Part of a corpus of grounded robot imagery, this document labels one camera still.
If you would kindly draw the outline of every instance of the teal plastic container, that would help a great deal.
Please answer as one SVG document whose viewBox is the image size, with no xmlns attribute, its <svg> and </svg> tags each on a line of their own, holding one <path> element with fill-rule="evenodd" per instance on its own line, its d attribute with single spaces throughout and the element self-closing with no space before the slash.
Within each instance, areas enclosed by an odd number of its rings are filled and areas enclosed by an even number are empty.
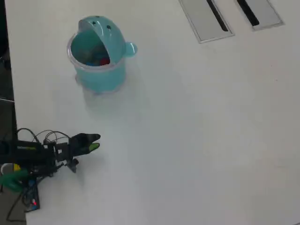
<svg viewBox="0 0 300 225">
<path fill-rule="evenodd" d="M 86 17 L 78 27 L 67 45 L 77 81 L 97 94 L 115 91 L 125 81 L 125 57 L 136 54 L 136 45 L 125 42 L 120 29 L 103 16 Z"/>
</svg>

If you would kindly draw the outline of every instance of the container lid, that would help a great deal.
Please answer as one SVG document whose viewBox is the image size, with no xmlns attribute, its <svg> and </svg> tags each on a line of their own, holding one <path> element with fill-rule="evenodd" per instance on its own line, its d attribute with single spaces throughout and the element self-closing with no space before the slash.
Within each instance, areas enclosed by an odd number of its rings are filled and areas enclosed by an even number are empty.
<svg viewBox="0 0 300 225">
<path fill-rule="evenodd" d="M 128 51 L 120 29 L 104 16 L 86 17 L 79 21 L 78 27 L 79 32 L 92 29 L 97 33 L 113 64 L 117 64 Z"/>
</svg>

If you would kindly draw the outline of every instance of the metal floor vent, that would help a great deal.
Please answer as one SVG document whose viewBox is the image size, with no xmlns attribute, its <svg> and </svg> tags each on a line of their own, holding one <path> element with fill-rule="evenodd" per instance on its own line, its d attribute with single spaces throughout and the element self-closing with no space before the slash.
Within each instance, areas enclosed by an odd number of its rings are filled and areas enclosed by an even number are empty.
<svg viewBox="0 0 300 225">
<path fill-rule="evenodd" d="M 284 24 L 269 0 L 235 0 L 253 30 Z M 234 36 L 214 0 L 179 0 L 199 43 Z"/>
<path fill-rule="evenodd" d="M 179 0 L 199 43 L 233 36 L 213 0 Z"/>
<path fill-rule="evenodd" d="M 268 0 L 236 0 L 253 30 L 284 24 Z"/>
</svg>

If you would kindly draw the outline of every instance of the table surface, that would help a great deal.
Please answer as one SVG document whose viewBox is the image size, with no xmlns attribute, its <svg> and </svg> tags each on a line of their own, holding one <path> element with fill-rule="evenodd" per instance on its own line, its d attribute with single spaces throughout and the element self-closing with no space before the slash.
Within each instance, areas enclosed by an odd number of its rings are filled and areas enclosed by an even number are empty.
<svg viewBox="0 0 300 225">
<path fill-rule="evenodd" d="M 198 44 L 177 0 L 6 0 L 18 127 L 102 135 L 40 184 L 29 225 L 300 221 L 300 1 L 272 0 L 285 25 L 257 32 L 216 2 L 235 36 Z M 67 58 L 88 15 L 139 48 L 114 94 L 83 91 Z"/>
</svg>

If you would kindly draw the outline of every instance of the wire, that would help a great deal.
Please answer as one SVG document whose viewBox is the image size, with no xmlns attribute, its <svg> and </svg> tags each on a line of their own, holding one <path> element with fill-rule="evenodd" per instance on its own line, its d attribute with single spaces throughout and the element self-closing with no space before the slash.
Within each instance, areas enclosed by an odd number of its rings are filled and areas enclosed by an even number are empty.
<svg viewBox="0 0 300 225">
<path fill-rule="evenodd" d="M 14 210 L 15 206 L 17 205 L 18 201 L 20 200 L 22 194 L 23 194 L 23 192 L 21 192 L 19 194 L 19 196 L 16 198 L 15 202 L 13 203 L 13 205 L 10 207 L 10 210 L 9 210 L 7 216 L 6 216 L 6 221 L 8 221 L 8 222 L 23 222 L 23 223 L 26 223 L 26 220 L 10 219 L 10 215 L 11 215 L 12 211 Z"/>
<path fill-rule="evenodd" d="M 59 137 L 59 138 L 54 139 L 53 142 L 54 142 L 54 141 L 57 142 L 57 140 L 59 140 L 59 139 L 61 139 L 61 138 L 68 138 L 68 137 Z"/>
<path fill-rule="evenodd" d="M 28 128 L 20 128 L 20 129 L 17 130 L 16 133 L 18 134 L 21 130 L 28 130 L 28 131 L 32 134 L 32 136 L 34 137 L 34 139 L 36 140 L 36 142 L 37 142 L 37 143 L 41 143 L 41 142 L 38 140 L 37 136 L 32 132 L 32 130 L 30 130 L 30 129 L 28 129 Z"/>
<path fill-rule="evenodd" d="M 53 132 L 53 130 L 43 130 L 43 131 L 39 132 L 39 133 L 37 134 L 37 136 L 39 136 L 41 133 L 43 133 L 43 132 L 46 132 L 46 131 Z"/>
<path fill-rule="evenodd" d="M 49 135 L 55 134 L 55 133 L 62 134 L 64 136 L 66 136 L 68 139 L 70 139 L 70 137 L 68 135 L 66 135 L 65 133 L 60 132 L 60 131 L 52 131 L 52 132 L 48 133 L 45 138 L 48 138 Z"/>
</svg>

